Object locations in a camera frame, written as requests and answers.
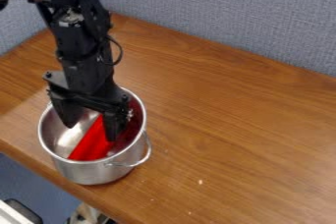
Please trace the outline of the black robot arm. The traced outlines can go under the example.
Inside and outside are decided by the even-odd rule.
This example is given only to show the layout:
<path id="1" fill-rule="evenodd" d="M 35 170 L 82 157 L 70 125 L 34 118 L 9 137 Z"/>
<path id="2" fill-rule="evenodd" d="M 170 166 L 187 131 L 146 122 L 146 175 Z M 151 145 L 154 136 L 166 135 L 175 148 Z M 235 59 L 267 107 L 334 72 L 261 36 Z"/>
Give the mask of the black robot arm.
<path id="1" fill-rule="evenodd" d="M 121 44 L 110 36 L 111 13 L 101 0 L 27 0 L 38 6 L 57 42 L 59 71 L 49 71 L 51 104 L 69 128 L 86 109 L 103 115 L 106 137 L 114 141 L 127 127 L 130 96 L 114 81 L 122 56 L 113 55 Z M 10 0 L 0 0 L 0 10 Z"/>

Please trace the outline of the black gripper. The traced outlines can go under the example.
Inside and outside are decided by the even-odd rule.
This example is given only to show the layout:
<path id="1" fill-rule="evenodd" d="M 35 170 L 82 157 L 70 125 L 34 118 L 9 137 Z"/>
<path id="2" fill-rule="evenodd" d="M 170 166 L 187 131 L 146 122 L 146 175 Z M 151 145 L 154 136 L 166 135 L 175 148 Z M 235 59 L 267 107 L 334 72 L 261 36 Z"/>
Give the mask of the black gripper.
<path id="1" fill-rule="evenodd" d="M 61 71 L 49 71 L 49 96 L 63 125 L 73 128 L 91 109 L 103 115 L 106 137 L 115 141 L 127 128 L 130 97 L 114 80 L 115 66 L 125 51 L 121 44 L 106 37 L 102 41 L 57 43 Z"/>

